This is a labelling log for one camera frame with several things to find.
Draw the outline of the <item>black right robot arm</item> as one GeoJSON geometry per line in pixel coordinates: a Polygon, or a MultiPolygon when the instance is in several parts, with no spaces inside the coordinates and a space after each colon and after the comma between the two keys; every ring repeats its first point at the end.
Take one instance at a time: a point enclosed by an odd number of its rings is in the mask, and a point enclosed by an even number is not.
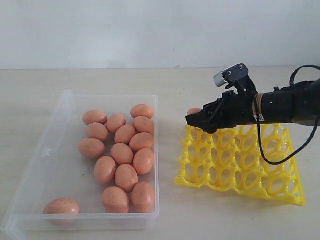
{"type": "Polygon", "coordinates": [[[236,91],[226,91],[200,112],[187,115],[187,124],[209,134],[257,123],[313,126],[320,113],[319,80],[276,87],[268,93],[258,93],[249,77],[242,82],[244,86],[239,81],[233,83],[236,91]]]}

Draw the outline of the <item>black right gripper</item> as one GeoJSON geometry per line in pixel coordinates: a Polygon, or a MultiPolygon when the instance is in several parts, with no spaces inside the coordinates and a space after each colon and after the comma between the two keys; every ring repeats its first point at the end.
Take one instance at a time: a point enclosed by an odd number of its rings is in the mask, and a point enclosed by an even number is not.
{"type": "Polygon", "coordinates": [[[208,134],[214,134],[217,128],[234,128],[242,125],[255,125],[253,98],[240,96],[227,91],[215,102],[203,106],[200,112],[185,117],[186,123],[208,134]]]}

